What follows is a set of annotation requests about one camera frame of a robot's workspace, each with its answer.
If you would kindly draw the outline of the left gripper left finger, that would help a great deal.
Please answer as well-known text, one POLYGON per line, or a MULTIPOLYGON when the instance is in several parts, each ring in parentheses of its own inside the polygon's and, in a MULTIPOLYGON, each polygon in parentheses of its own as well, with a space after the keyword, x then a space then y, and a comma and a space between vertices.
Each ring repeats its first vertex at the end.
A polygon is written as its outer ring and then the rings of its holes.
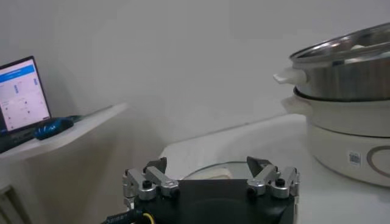
POLYGON ((149 161, 142 171, 126 169, 122 176, 122 191, 126 200, 138 197, 142 201, 150 201, 162 195, 177 198, 180 186, 177 180, 165 175, 166 157, 149 161))

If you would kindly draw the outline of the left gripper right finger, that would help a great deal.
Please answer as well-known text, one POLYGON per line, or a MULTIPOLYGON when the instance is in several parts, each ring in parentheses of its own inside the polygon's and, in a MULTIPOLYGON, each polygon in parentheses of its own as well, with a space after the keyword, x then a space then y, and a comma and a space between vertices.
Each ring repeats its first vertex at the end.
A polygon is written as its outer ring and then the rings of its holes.
POLYGON ((269 160, 248 156, 246 159, 252 178, 246 181, 247 195, 257 198, 270 194, 277 199, 299 196, 300 173, 295 167, 280 170, 269 160))

